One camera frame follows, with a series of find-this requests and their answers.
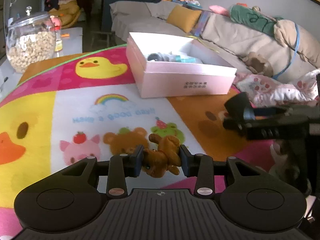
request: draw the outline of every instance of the rolled green blanket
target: rolled green blanket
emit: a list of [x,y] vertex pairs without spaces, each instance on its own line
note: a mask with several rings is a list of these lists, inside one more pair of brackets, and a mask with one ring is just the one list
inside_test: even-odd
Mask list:
[[274,25],[276,23],[248,7],[234,5],[230,10],[230,18],[236,23],[246,25],[271,37],[275,36]]

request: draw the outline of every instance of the jar of nuts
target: jar of nuts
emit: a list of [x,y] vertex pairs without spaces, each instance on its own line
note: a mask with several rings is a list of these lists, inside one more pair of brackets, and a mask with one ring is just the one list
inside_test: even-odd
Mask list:
[[54,24],[47,12],[31,14],[14,21],[6,38],[7,58],[17,73],[24,73],[31,63],[49,59],[56,46]]

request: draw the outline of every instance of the pink box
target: pink box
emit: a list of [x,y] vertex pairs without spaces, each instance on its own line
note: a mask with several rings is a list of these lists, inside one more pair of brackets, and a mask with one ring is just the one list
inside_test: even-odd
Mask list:
[[[181,51],[204,64],[150,62],[151,53]],[[127,58],[142,98],[225,95],[235,78],[236,68],[193,38],[130,33]]]

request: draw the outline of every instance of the circular metal pin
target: circular metal pin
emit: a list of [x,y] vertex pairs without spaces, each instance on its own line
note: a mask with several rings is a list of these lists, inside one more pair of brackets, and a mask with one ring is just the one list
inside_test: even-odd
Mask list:
[[113,196],[120,196],[123,193],[124,193],[124,190],[119,187],[115,187],[115,188],[112,188],[111,190],[109,190],[109,194],[113,195]]
[[211,195],[213,191],[208,187],[201,187],[201,188],[198,188],[197,192],[200,195],[207,196],[207,195]]

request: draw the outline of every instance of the duck beak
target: duck beak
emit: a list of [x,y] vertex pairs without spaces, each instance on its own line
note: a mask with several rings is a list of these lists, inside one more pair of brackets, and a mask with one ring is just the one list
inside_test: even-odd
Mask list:
[[8,133],[0,133],[0,165],[18,160],[26,148],[13,143]]
[[97,66],[100,66],[100,65],[92,63],[92,62],[88,62],[88,63],[85,63],[83,65],[80,65],[80,67],[97,67]]

